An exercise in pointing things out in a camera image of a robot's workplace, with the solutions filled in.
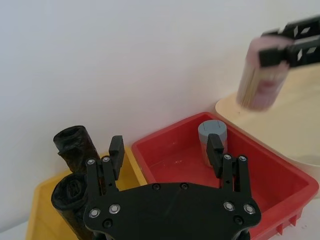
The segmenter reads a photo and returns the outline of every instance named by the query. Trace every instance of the black plastic bag roll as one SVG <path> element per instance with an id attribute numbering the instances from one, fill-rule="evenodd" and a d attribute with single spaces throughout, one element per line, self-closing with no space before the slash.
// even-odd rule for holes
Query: black plastic bag roll
<path id="1" fill-rule="evenodd" d="M 84 224 L 84 213 L 88 203 L 85 173 L 72 173 L 63 178 L 54 188 L 51 202 L 79 240 L 93 239 L 93 232 Z"/>
<path id="2" fill-rule="evenodd" d="M 84 126 L 68 127 L 54 136 L 53 142 L 59 155 L 73 173 L 86 173 L 88 159 L 100 159 Z"/>

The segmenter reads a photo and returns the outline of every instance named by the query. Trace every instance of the red plastic bin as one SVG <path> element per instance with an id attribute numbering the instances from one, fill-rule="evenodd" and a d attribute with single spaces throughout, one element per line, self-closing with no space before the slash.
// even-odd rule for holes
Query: red plastic bin
<path id="1" fill-rule="evenodd" d="M 218 187 L 212 168 L 202 160 L 198 126 L 219 120 L 199 113 L 152 133 L 132 145 L 132 151 L 148 183 L 190 182 Z M 317 194 L 315 179 L 227 124 L 228 152 L 248 156 L 252 196 L 262 219 L 250 230 L 251 239 L 266 240 L 296 225 L 303 207 Z"/>

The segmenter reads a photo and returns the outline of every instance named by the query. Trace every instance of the black trash bag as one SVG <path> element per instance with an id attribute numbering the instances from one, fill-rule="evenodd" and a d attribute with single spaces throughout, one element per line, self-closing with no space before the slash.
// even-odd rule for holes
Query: black trash bag
<path id="1" fill-rule="evenodd" d="M 63 178 L 53 190 L 51 203 L 79 240 L 93 239 L 94 233 L 84 224 L 84 213 L 88 203 L 85 173 L 72 173 Z"/>
<path id="2" fill-rule="evenodd" d="M 73 173 L 86 173 L 88 159 L 100 159 L 84 126 L 71 126 L 54 136 L 59 155 Z"/>

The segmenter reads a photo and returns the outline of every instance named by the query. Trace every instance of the white wall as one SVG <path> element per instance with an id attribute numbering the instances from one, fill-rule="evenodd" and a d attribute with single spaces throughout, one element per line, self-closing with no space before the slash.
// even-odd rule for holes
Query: white wall
<path id="1" fill-rule="evenodd" d="M 127 144 L 236 91 L 251 38 L 319 0 L 1 0 L 0 231 L 66 169 L 52 138 Z"/>

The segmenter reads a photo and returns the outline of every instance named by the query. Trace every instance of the yellow plastic bin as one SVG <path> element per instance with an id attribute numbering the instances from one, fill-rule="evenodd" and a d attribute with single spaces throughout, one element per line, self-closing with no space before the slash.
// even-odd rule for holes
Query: yellow plastic bin
<path id="1" fill-rule="evenodd" d="M 51 204 L 51 194 L 55 186 L 70 173 L 69 170 L 65 171 L 41 183 L 35 189 L 26 240 L 77 240 L 76 235 Z M 131 149 L 126 147 L 116 186 L 122 191 L 146 184 Z"/>

